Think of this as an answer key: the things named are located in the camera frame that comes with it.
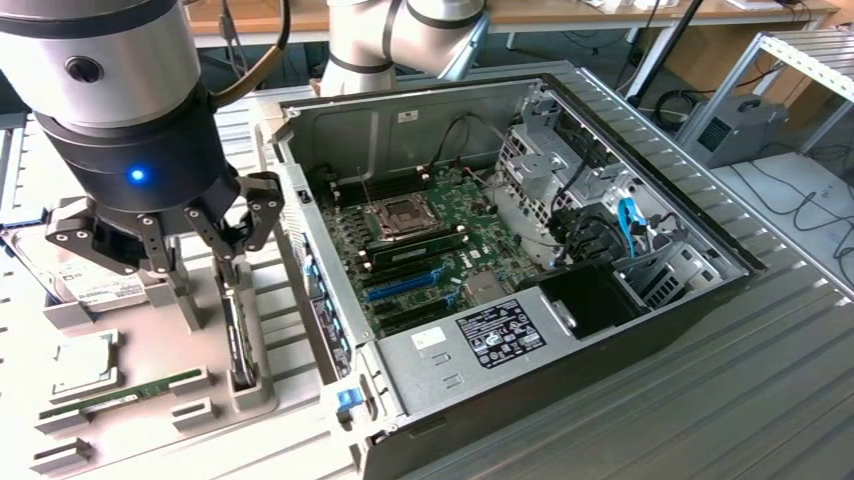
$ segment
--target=motherboard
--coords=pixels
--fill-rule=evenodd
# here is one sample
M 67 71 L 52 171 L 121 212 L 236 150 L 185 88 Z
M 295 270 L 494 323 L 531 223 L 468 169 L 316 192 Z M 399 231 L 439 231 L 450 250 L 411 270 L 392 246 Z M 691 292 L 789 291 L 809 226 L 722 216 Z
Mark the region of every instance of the motherboard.
M 504 225 L 490 185 L 444 167 L 400 190 L 354 185 L 324 222 L 374 332 L 388 336 L 512 292 L 539 272 Z

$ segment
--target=blue latch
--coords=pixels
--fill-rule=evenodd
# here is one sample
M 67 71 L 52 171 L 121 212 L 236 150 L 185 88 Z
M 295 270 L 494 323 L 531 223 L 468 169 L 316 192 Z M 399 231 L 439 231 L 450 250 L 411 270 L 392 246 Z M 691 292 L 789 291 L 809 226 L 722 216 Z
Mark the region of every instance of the blue latch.
M 631 222 L 638 222 L 639 225 L 646 225 L 646 218 L 640 216 L 638 212 L 638 206 L 631 198 L 623 198 L 616 205 L 616 220 L 619 221 L 619 229 L 626 236 L 628 242 L 628 256 L 635 256 L 635 239 L 631 235 Z
M 352 410 L 364 403 L 362 392 L 358 388 L 351 388 L 343 392 L 338 392 L 338 413 Z

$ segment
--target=cpu socket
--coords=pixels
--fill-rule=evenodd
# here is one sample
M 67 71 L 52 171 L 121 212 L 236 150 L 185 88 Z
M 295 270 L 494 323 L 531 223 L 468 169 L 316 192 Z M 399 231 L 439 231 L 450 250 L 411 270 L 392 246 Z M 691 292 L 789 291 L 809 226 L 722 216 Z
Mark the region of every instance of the cpu socket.
M 382 240 L 402 240 L 442 225 L 424 197 L 418 193 L 374 202 Z

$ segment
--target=pcie slot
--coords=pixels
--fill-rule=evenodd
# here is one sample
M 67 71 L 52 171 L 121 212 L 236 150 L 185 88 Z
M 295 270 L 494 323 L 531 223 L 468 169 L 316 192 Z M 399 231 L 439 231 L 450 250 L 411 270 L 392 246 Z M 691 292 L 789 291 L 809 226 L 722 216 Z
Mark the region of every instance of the pcie slot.
M 426 273 L 430 273 L 432 269 L 434 266 L 430 265 L 430 262 L 411 263 L 395 268 L 394 270 L 386 270 L 383 272 L 372 273 L 368 278 L 362 280 L 362 286 L 364 288 L 375 287 L 376 285 L 382 285 L 383 283 L 408 278 L 412 275 L 423 275 Z
M 384 298 L 411 292 L 419 288 L 431 287 L 439 283 L 443 268 L 436 268 L 432 272 L 410 278 L 392 285 L 379 287 L 366 293 L 364 297 L 368 302 L 383 300 Z
M 432 321 L 438 316 L 448 313 L 448 301 L 444 298 L 435 300 L 420 307 L 416 307 L 406 312 L 400 312 L 380 319 L 379 323 L 386 334 L 392 331 L 403 329 L 407 324 L 418 321 L 419 324 L 424 324 Z

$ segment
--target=cable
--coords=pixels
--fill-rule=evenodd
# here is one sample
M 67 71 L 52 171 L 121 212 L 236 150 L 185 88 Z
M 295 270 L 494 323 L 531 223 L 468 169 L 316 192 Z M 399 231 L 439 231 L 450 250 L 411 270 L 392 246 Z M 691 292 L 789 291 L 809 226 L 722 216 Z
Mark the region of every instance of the cable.
M 619 87 L 616 87 L 618 92 L 623 90 L 628 85 L 631 85 L 631 82 L 634 82 L 635 78 L 638 78 L 638 74 L 640 73 L 640 66 L 643 65 L 643 62 L 646 62 L 646 58 L 648 57 L 650 51 L 652 50 L 651 44 L 652 44 L 652 41 L 650 40 L 646 46 L 646 50 L 643 52 L 643 57 L 640 57 L 640 62 L 638 63 L 638 68 L 635 68 L 635 71 L 631 73 L 631 77 L 628 77 L 628 80 L 626 80 L 626 83 L 623 83 Z
M 640 108 L 638 108 L 638 110 L 640 110 L 642 112 L 654 112 L 655 111 L 654 108 L 646 108 L 646 107 L 640 107 Z M 687 113 L 676 112 L 675 110 L 662 110 L 662 113 L 667 113 L 670 115 L 674 115 L 674 116 L 679 117 L 682 119 L 682 121 L 688 119 L 688 114 Z
M 747 80 L 746 82 L 739 83 L 738 85 L 735 85 L 735 88 L 739 87 L 746 87 L 747 85 L 757 83 L 759 80 L 762 80 L 765 77 L 767 77 L 770 74 L 773 74 L 774 72 L 777 72 L 777 70 L 779 70 L 779 68 L 782 68 L 782 66 L 771 67 L 771 70 L 769 70 L 767 72 L 763 72 L 758 77 L 751 78 L 750 80 Z M 655 107 L 652 108 L 652 121 L 655 122 L 655 124 L 667 132 L 675 133 L 679 128 L 682 127 L 682 124 L 684 123 L 684 121 L 680 122 L 674 122 L 671 120 L 667 120 L 662 113 L 666 112 L 664 110 L 664 104 L 667 102 L 670 102 L 674 99 L 680 99 L 686 102 L 687 106 L 688 106 L 688 112 L 694 109 L 694 106 L 696 105 L 696 103 L 699 102 L 696 95 L 698 94 L 706 94 L 706 93 L 714 93 L 718 90 L 670 90 L 664 93 L 662 93 L 662 96 L 658 97 L 658 100 L 655 101 Z
M 806 10 L 806 23 L 810 23 L 813 21 L 813 10 L 810 10 L 810 7 L 806 5 L 803 0 L 798 0 L 798 5 L 801 5 L 802 10 Z
M 281 59 L 284 47 L 291 36 L 291 2 L 288 0 L 279 0 L 279 6 L 281 10 L 281 26 L 276 43 L 269 47 L 267 53 L 264 53 L 264 56 L 255 63 L 249 71 L 245 72 L 245 75 L 240 77 L 228 88 L 211 94 L 211 106 L 215 109 L 229 105 L 243 98 L 243 96 L 264 81 L 267 75 L 269 75 L 269 72 Z
M 851 221 L 854 219 L 854 215 L 847 215 L 847 216 L 841 216 L 837 213 L 831 212 L 827 208 L 825 208 L 823 205 L 821 205 L 818 202 L 815 202 L 814 198 L 818 194 L 818 192 L 810 192 L 809 194 L 805 194 L 798 187 L 795 187 L 790 182 L 787 182 L 786 180 L 783 180 L 782 178 L 775 177 L 774 175 L 771 175 L 769 172 L 766 172 L 765 170 L 762 170 L 762 168 L 759 168 L 759 166 L 754 163 L 754 162 L 746 162 L 747 164 L 750 164 L 762 175 L 765 175 L 766 177 L 771 178 L 773 180 L 775 180 L 777 182 L 782 183 L 783 185 L 789 186 L 789 188 L 791 190 L 794 190 L 802 197 L 802 201 L 798 204 L 797 207 L 794 207 L 793 209 L 789 210 L 778 210 L 774 207 L 771 207 L 771 205 L 769 205 L 766 199 L 762 197 L 762 195 L 759 195 L 759 192 L 757 191 L 757 189 L 754 188 L 754 186 L 750 184 L 750 182 L 747 181 L 747 179 L 745 178 L 745 176 L 742 175 L 742 173 L 738 171 L 738 169 L 735 168 L 735 165 L 730 165 L 730 168 L 732 169 L 732 172 L 735 172 L 735 175 L 738 176 L 738 178 L 742 180 L 742 182 L 745 183 L 745 185 L 747 186 L 747 188 L 750 189 L 750 191 L 753 192 L 753 194 L 757 196 L 757 198 L 759 199 L 759 202 L 762 203 L 762 205 L 765 205 L 765 208 L 769 209 L 770 212 L 773 212 L 777 215 L 790 215 L 794 213 L 791 222 L 793 222 L 793 226 L 795 228 L 795 230 L 801 231 L 801 232 L 810 232 L 813 230 L 818 230 L 821 228 L 827 227 L 829 225 L 833 225 L 835 223 L 839 222 L 847 222 L 849 224 L 849 231 L 846 232 L 845 236 L 842 237 L 842 240 L 839 241 L 839 243 L 837 244 L 837 248 L 834 249 L 833 252 L 833 259 L 837 260 L 837 265 L 839 268 L 839 273 L 842 274 L 842 277 L 845 278 L 845 280 L 847 281 L 847 283 L 854 286 L 854 281 L 851 281 L 851 277 L 849 276 L 846 270 L 845 270 L 845 265 L 842 263 L 845 257 L 847 255 L 850 255 L 851 253 L 854 253 L 854 247 L 843 247 L 845 243 L 847 242 L 847 239 L 850 238 L 851 234 L 854 233 L 854 222 Z M 818 225 L 813 225 L 809 227 L 805 227 L 802 225 L 798 224 L 798 215 L 803 209 L 803 207 L 809 204 L 815 205 L 818 208 L 821 208 L 825 213 L 827 213 L 827 215 L 830 215 L 834 220 L 830 220 L 825 223 L 821 223 Z
M 235 18 L 231 14 L 231 8 L 228 7 L 228 0 L 220 0 L 220 15 L 219 15 L 219 34 L 225 40 L 225 55 L 228 63 L 231 64 L 231 70 L 235 72 L 237 79 L 245 75 L 247 61 L 245 51 L 243 44 L 240 43 L 240 37 L 235 27 Z M 235 43 L 237 44 L 239 52 L 235 51 Z M 237 65 L 237 55 L 240 56 L 240 65 Z
M 652 6 L 652 11 L 650 12 L 650 17 L 646 19 L 646 25 L 643 26 L 643 29 L 647 30 L 650 28 L 650 25 L 652 24 L 652 18 L 655 18 L 655 12 L 658 11 L 658 4 L 660 3 L 660 0 L 655 0 L 655 5 Z M 636 40 L 632 44 L 631 44 L 631 48 L 628 49 L 628 54 L 626 55 L 626 61 L 623 62 L 623 68 L 620 68 L 619 70 L 619 75 L 616 75 L 616 81 L 614 82 L 614 90 L 619 91 L 622 87 L 618 87 L 618 85 L 620 84 L 619 81 L 623 79 L 623 73 L 626 73 L 626 68 L 628 68 L 628 63 L 631 62 L 631 55 L 635 53 L 635 48 L 638 47 L 638 43 L 639 40 Z M 650 54 L 650 48 L 647 47 L 646 52 L 643 53 L 643 59 L 640 60 L 640 63 L 638 64 L 638 68 L 635 69 L 635 73 L 632 75 L 632 78 L 630 79 L 630 81 L 627 83 L 631 83 L 631 80 L 634 80 L 634 77 L 636 77 L 638 75 L 638 71 L 640 70 L 640 65 L 643 65 L 643 60 L 646 59 L 647 55 Z
M 483 179 L 480 178 L 480 175 L 478 175 L 478 174 L 471 170 L 471 168 L 464 167 L 464 168 L 463 168 L 463 170 L 466 170 L 466 172 L 468 172 L 468 175 L 471 175 L 471 178 L 474 178 L 474 179 L 475 179 L 475 181 L 476 181 L 480 185 L 483 185 L 483 189 L 484 189 L 484 190 L 487 190 L 487 191 L 488 191 L 488 190 L 492 190 L 492 205 L 495 205 L 495 190 L 498 190 L 498 188 L 502 186 L 502 184 L 498 184 L 498 185 L 490 185 L 490 183 L 488 183 L 486 180 L 483 180 Z
M 578 33 L 578 32 L 568 32 L 568 33 L 571 33 L 571 34 L 572 34 L 572 35 L 575 35 L 576 37 L 582 37 L 582 38 L 592 38 L 592 37 L 595 37 L 596 35 L 599 35 L 599 32 L 598 32 L 598 31 L 591 32 L 591 33 L 590 33 L 590 35 L 582 35 L 582 34 L 580 34 L 580 33 Z
M 572 37 L 570 37 L 566 32 L 560 32 L 560 35 L 563 35 L 563 37 L 571 43 L 578 45 L 579 47 L 586 48 L 588 50 L 592 50 L 592 54 L 594 55 L 596 55 L 599 53 L 599 49 L 600 48 L 607 48 L 607 47 L 610 47 L 612 45 L 616 45 L 620 42 L 620 40 L 623 40 L 623 38 L 624 38 L 623 34 L 620 33 L 614 40 L 611 40 L 610 42 L 603 43 L 602 45 L 584 45 L 583 43 L 575 41 L 575 39 Z
M 620 244 L 620 247 L 623 247 L 623 250 L 626 251 L 626 255 L 628 255 L 628 252 L 630 252 L 628 243 L 626 241 L 626 237 L 623 236 L 622 232 L 616 228 L 616 225 L 614 225 L 611 222 L 608 222 L 604 218 L 598 217 L 595 215 L 591 215 L 588 217 L 582 218 L 579 220 L 579 222 L 575 224 L 575 228 L 572 229 L 572 233 L 570 235 L 567 235 L 567 242 L 566 242 L 566 245 L 563 245 L 564 250 L 568 249 L 568 244 L 570 244 L 570 240 L 572 239 L 572 237 L 575 237 L 575 235 L 578 235 L 579 230 L 590 222 L 598 223 L 606 228 L 606 230 L 608 231 L 611 236 L 614 236 L 614 238 L 616 238 L 616 242 Z
M 527 240 L 531 243 L 542 245 L 543 247 L 560 248 L 563 246 L 563 245 L 558 245 L 556 243 L 548 243 L 548 242 L 543 242 L 542 240 L 536 240 L 535 238 L 531 238 L 531 237 L 528 237 L 527 235 L 523 235 L 519 232 L 516 232 L 515 235 L 519 235 L 519 238 L 522 238 L 523 240 Z
M 773 146 L 785 147 L 790 151 L 810 157 L 813 160 L 819 160 L 819 161 L 821 160 L 825 160 L 825 161 L 842 160 L 842 171 L 839 172 L 839 174 L 837 176 L 842 179 L 842 181 L 845 181 L 845 178 L 842 178 L 842 177 L 845 176 L 845 174 L 847 172 L 849 158 L 851 157 L 851 152 L 854 151 L 854 134 L 851 135 L 847 144 L 825 145 L 825 146 L 821 146 L 821 147 L 813 147 L 806 152 L 802 152 L 798 147 L 793 147 L 787 143 L 770 142 L 770 143 L 766 143 L 762 146 L 762 148 L 759 148 L 759 151 L 757 152 L 757 158 L 759 158 L 762 156 L 762 152 L 765 150 L 767 150 L 769 147 L 773 147 Z M 838 152 L 835 155 L 830 155 L 830 156 L 825 157 L 821 152 L 831 150 L 831 149 L 842 149 L 842 151 Z M 846 186 L 849 188 L 849 195 L 851 196 L 851 200 L 854 200 L 854 186 L 847 181 L 845 181 L 845 183 L 846 183 Z
M 786 8 L 786 10 L 789 10 L 789 13 L 791 13 L 791 20 L 789 21 L 789 23 L 797 22 L 798 21 L 798 12 L 795 12 L 795 9 L 791 8 L 789 5 L 786 5 L 782 2 L 779 4 Z
M 570 189 L 570 187 L 575 184 L 575 182 L 580 178 L 582 172 L 584 171 L 584 167 L 587 167 L 590 165 L 591 158 L 592 158 L 592 155 L 590 154 L 591 153 L 590 150 L 592 148 L 591 142 L 584 137 L 582 137 L 580 134 L 578 134 L 576 132 L 572 132 L 571 130 L 564 130 L 564 132 L 571 134 L 576 139 L 579 139 L 582 142 L 586 143 L 586 145 L 584 145 L 584 153 L 580 155 L 582 163 L 578 165 L 578 168 L 575 169 L 575 172 L 572 172 L 572 176 L 570 177 L 567 182 L 563 184 L 563 186 L 555 192 L 555 196 L 551 197 L 551 205 L 548 207 L 548 217 L 550 218 L 555 214 L 555 205 L 558 203 L 558 198 L 563 197 L 563 194 L 566 193 L 566 191 Z
M 448 124 L 448 127 L 444 130 L 444 134 L 442 135 L 442 141 L 439 142 L 439 148 L 436 149 L 436 153 L 431 157 L 430 163 L 424 167 L 424 171 L 427 173 L 430 173 L 432 171 L 432 168 L 435 167 L 436 162 L 442 158 L 442 150 L 444 149 L 444 142 L 447 142 L 447 140 L 448 140 L 448 135 L 451 134 L 451 131 L 454 130 L 454 127 L 456 126 L 456 124 L 459 122 L 462 122 L 467 118 L 472 118 L 472 119 L 478 120 L 478 122 L 480 122 L 480 124 L 490 129 L 490 131 L 495 134 L 495 136 L 499 138 L 499 140 L 502 142 L 504 141 L 504 134 L 502 133 L 502 131 L 498 128 L 495 128 L 495 125 L 492 125 L 490 122 L 487 122 L 480 115 L 478 115 L 476 113 L 472 113 L 472 112 L 460 113 L 456 116 L 456 118 L 454 118 L 454 120 Z M 468 130 L 466 130 L 466 139 L 464 139 L 463 146 L 460 147 L 460 151 L 459 151 L 456 156 L 459 156 L 462 154 L 462 151 L 466 148 L 467 143 L 468 143 Z

